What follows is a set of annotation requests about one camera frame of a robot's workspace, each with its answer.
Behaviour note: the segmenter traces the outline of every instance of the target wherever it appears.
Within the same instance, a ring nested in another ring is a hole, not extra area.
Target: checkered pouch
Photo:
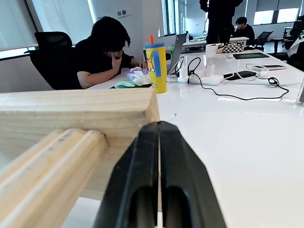
[[[223,53],[235,53],[244,51],[244,46],[238,42],[227,43],[224,46]]]

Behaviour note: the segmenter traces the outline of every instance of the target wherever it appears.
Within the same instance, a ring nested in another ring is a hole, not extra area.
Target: smartphone
[[[263,70],[263,69],[269,69],[269,70],[285,70],[287,67],[282,65],[264,65],[264,66],[253,66],[254,70]]]
[[[251,72],[251,71],[240,71],[238,73],[239,73],[239,75],[242,76],[242,78],[253,77],[253,76],[257,75],[255,72]],[[224,79],[226,79],[228,81],[235,81],[235,80],[242,79],[242,78],[240,78],[239,75],[237,73],[227,74],[227,75],[224,75]]]

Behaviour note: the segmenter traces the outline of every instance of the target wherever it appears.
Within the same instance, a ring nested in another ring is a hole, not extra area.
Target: black hair
[[[116,19],[102,17],[94,24],[90,36],[96,48],[109,52],[120,51],[127,42],[130,46],[131,39],[125,27]]]
[[[247,18],[245,18],[245,17],[240,17],[240,18],[238,18],[237,19],[237,21],[236,21],[236,24],[237,25],[241,25],[241,24],[247,24]]]

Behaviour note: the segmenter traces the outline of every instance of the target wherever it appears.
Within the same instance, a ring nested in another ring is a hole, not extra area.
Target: wooden beam
[[[82,196],[99,199],[142,126],[159,121],[152,89],[0,94],[0,170],[56,129],[95,130],[109,145]]]
[[[107,149],[98,131],[57,133],[0,175],[0,227],[60,227]]]

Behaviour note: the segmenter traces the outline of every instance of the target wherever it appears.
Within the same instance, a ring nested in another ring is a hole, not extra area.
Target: yellow tumbler
[[[167,62],[164,43],[146,45],[149,76],[155,92],[167,91]]]

